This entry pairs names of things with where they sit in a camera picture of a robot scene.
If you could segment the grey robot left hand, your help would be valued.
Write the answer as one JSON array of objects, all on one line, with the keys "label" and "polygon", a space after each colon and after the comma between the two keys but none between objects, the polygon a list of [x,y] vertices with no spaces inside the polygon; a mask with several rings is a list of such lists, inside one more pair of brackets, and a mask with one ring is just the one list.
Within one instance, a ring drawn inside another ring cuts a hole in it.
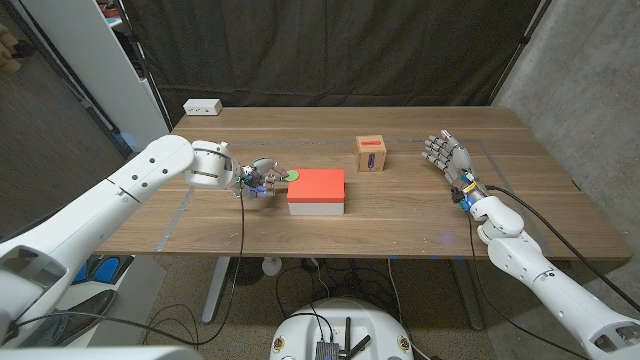
[{"label": "grey robot left hand", "polygon": [[288,178],[289,171],[278,162],[272,158],[260,158],[241,168],[234,194],[249,198],[273,197],[275,183]]}]

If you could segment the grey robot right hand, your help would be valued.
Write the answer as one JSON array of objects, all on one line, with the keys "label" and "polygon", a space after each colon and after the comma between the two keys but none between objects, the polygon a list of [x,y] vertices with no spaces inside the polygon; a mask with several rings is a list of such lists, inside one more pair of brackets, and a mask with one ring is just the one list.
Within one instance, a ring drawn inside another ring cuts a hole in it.
[{"label": "grey robot right hand", "polygon": [[430,136],[424,141],[422,157],[440,169],[451,186],[451,198],[464,211],[489,196],[481,183],[467,149],[447,130],[441,136]]}]

